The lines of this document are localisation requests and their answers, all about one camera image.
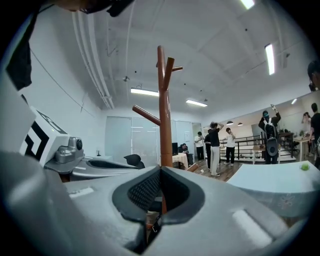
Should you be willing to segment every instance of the fluorescent ceiling light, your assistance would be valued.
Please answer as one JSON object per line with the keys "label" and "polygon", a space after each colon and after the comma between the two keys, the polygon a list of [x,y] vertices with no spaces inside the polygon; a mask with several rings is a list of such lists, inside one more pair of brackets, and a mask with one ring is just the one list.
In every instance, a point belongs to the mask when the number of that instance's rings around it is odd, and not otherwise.
{"label": "fluorescent ceiling light", "polygon": [[153,90],[142,90],[142,89],[137,89],[137,88],[131,88],[131,93],[132,94],[144,94],[144,95],[150,95],[150,96],[159,97],[159,92],[158,91],[153,91]]}
{"label": "fluorescent ceiling light", "polygon": [[241,0],[241,2],[243,3],[243,5],[247,10],[249,10],[252,6],[255,5],[254,0]]}
{"label": "fluorescent ceiling light", "polygon": [[190,104],[194,104],[194,105],[198,105],[198,106],[201,106],[201,107],[206,107],[207,104],[203,104],[203,103],[200,103],[200,102],[196,102],[196,101],[193,101],[193,100],[187,100],[186,103],[190,103]]}
{"label": "fluorescent ceiling light", "polygon": [[272,75],[275,72],[275,56],[274,56],[274,49],[272,47],[272,44],[268,44],[265,47],[265,52],[268,60],[269,75]]}

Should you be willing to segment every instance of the person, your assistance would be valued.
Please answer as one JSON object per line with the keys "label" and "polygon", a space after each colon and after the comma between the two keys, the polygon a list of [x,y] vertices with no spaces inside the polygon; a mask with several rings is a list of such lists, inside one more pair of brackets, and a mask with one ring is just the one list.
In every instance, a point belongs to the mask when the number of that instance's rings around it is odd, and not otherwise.
{"label": "person", "polygon": [[236,136],[233,134],[231,129],[228,127],[225,130],[228,135],[226,136],[226,162],[225,165],[229,164],[229,158],[231,154],[231,164],[230,166],[234,166],[235,163],[235,146],[236,146]]}
{"label": "person", "polygon": [[204,138],[204,144],[205,144],[205,151],[206,151],[206,163],[208,165],[208,169],[210,169],[210,163],[211,163],[211,142],[210,142],[210,135],[207,134]]}
{"label": "person", "polygon": [[[275,138],[278,140],[279,135],[277,131],[277,125],[279,121],[281,120],[281,116],[279,112],[277,111],[276,107],[272,105],[272,109],[275,111],[275,116],[270,118],[268,111],[263,111],[262,118],[258,124],[258,126],[265,132],[266,125],[274,126],[275,129]],[[267,145],[267,138],[264,138],[264,143]],[[265,164],[270,165],[271,164],[271,158],[272,158],[272,164],[276,164],[278,160],[279,152],[275,156],[270,156],[268,153],[268,150],[265,151]]]}
{"label": "person", "polygon": [[[308,134],[311,130],[311,116],[309,115],[308,112],[305,112],[303,114],[303,118],[302,118],[302,124],[305,125],[305,132]],[[309,157],[312,157],[312,143],[310,141],[308,141],[308,152],[309,152]]]}
{"label": "person", "polygon": [[[71,12],[81,11],[85,14],[96,13],[110,7],[107,12],[112,17],[115,17],[118,16],[133,1],[134,0],[44,0],[43,4],[52,4]],[[37,16],[40,13],[40,8],[41,6],[38,7],[38,9],[28,20],[28,26],[21,40],[12,52],[10,60],[8,61],[8,63],[6,63],[6,71],[17,91],[21,90],[22,88],[28,87],[32,83],[32,65],[29,40],[33,33]]]}
{"label": "person", "polygon": [[210,143],[211,143],[211,160],[210,160],[210,167],[211,167],[211,176],[219,177],[220,174],[217,173],[217,168],[220,161],[220,140],[219,140],[219,131],[224,127],[223,124],[218,122],[211,122],[210,129],[208,130],[210,136]]}
{"label": "person", "polygon": [[311,118],[311,128],[309,134],[309,142],[312,142],[312,134],[314,133],[314,145],[316,151],[316,160],[314,166],[319,169],[320,166],[320,152],[319,152],[319,144],[320,144],[320,113],[318,112],[318,106],[316,103],[311,105],[312,111],[314,113]]}
{"label": "person", "polygon": [[188,146],[186,143],[183,143],[180,145],[180,147],[178,147],[178,152],[186,154],[188,166],[191,166],[193,163],[193,158],[192,158],[192,154],[189,153]]}
{"label": "person", "polygon": [[199,131],[198,135],[194,137],[194,143],[196,146],[196,154],[199,162],[203,162],[205,160],[204,156],[204,137],[202,136],[202,132]]}
{"label": "person", "polygon": [[320,63],[317,60],[310,62],[307,73],[310,79],[310,90],[312,92],[320,90]]}

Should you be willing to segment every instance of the black chair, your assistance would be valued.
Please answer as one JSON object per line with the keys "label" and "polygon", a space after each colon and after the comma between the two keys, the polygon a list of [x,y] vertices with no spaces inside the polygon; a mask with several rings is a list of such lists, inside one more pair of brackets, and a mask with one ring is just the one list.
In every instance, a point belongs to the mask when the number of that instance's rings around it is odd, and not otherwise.
{"label": "black chair", "polygon": [[138,154],[130,154],[124,157],[128,165],[135,166],[138,169],[146,168],[145,164],[141,162],[141,157]]}

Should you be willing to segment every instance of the man in white shirt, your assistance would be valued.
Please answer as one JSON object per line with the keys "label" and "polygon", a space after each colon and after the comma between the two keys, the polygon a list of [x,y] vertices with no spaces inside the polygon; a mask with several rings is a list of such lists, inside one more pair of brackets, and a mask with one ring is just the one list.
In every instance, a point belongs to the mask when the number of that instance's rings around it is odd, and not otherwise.
{"label": "man in white shirt", "polygon": [[233,134],[230,128],[225,130],[228,135],[226,136],[226,162],[225,165],[229,164],[230,154],[231,154],[231,164],[234,166],[235,162],[235,146],[236,146],[236,136]]}
{"label": "man in white shirt", "polygon": [[195,146],[196,146],[196,154],[198,156],[198,161],[199,162],[205,161],[204,140],[205,140],[205,138],[202,136],[202,132],[201,131],[199,131],[198,135],[194,137],[194,143],[195,143]]}

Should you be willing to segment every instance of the computer monitor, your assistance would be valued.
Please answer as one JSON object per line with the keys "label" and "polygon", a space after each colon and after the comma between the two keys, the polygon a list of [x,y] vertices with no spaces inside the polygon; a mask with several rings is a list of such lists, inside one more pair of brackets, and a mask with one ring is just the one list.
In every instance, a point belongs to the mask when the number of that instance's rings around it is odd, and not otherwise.
{"label": "computer monitor", "polygon": [[178,142],[172,143],[172,155],[173,156],[178,155]]}

